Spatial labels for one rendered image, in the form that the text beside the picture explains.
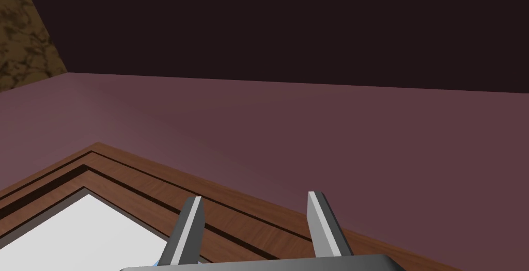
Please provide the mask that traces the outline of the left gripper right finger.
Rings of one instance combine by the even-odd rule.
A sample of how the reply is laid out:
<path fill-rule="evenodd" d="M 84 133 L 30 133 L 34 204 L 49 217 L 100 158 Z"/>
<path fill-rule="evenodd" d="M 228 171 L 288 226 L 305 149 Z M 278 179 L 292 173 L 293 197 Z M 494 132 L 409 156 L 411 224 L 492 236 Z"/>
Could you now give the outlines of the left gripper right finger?
<path fill-rule="evenodd" d="M 353 255 L 343 230 L 321 191 L 308 192 L 307 223 L 316 257 Z"/>

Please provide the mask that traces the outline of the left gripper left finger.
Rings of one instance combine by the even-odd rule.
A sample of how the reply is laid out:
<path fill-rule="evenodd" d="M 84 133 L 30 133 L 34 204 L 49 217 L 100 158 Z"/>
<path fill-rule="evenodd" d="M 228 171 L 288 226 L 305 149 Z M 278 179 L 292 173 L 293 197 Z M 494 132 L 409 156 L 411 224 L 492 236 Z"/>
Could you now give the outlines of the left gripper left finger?
<path fill-rule="evenodd" d="M 200 196 L 189 197 L 158 261 L 159 265 L 197 264 L 205 229 L 205 211 Z"/>

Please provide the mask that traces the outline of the white door leaf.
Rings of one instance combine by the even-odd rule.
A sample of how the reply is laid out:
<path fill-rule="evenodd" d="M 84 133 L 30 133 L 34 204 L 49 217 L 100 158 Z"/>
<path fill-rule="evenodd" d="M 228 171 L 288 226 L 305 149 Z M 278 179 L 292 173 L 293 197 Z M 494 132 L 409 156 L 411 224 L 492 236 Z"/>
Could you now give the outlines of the white door leaf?
<path fill-rule="evenodd" d="M 159 265 L 167 242 L 87 195 L 0 248 L 0 271 L 216 271 Z"/>

